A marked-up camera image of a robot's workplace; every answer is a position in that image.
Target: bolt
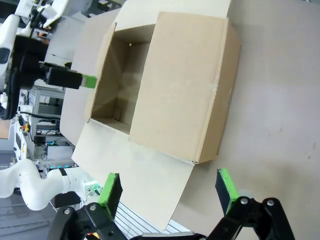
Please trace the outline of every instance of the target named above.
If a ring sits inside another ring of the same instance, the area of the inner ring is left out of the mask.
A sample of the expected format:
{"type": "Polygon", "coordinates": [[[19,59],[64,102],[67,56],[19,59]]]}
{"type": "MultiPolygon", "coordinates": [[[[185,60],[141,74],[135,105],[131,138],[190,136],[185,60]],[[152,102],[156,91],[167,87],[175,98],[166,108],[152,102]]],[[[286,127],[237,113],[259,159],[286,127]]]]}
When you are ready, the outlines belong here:
{"type": "Polygon", "coordinates": [[[274,201],[272,201],[272,200],[268,200],[268,201],[266,202],[266,204],[267,204],[268,206],[273,206],[275,203],[274,203],[274,201]]]}
{"type": "Polygon", "coordinates": [[[242,199],[240,200],[240,203],[241,203],[241,204],[247,204],[247,203],[248,203],[248,199],[247,199],[247,198],[242,198],[242,199]]]}

